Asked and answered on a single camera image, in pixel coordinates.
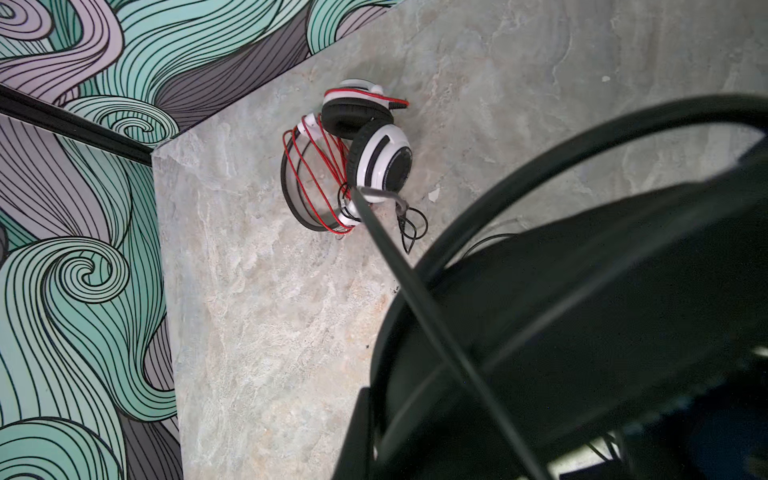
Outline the black blue headphones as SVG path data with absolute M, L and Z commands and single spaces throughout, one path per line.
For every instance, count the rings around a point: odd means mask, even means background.
M 676 100 L 594 127 L 500 181 L 410 266 L 354 205 L 399 283 L 337 479 L 547 479 L 602 439 L 579 479 L 767 475 L 767 143 L 705 180 L 464 246 L 546 181 L 699 124 L 765 131 L 767 101 Z

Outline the white black headphones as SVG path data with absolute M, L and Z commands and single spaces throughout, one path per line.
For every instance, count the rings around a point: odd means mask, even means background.
M 363 189 L 370 204 L 400 193 L 413 150 L 394 112 L 409 106 L 378 84 L 346 79 L 326 90 L 319 112 L 302 116 L 282 134 L 280 184 L 300 225 L 345 235 L 360 223 L 354 190 Z

